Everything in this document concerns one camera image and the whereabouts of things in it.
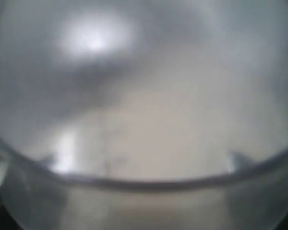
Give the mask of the clear plastic shaker bottle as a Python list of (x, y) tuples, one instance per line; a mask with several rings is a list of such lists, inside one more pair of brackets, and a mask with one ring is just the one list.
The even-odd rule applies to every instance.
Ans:
[(273, 230), (288, 0), (0, 0), (0, 196), (23, 230)]

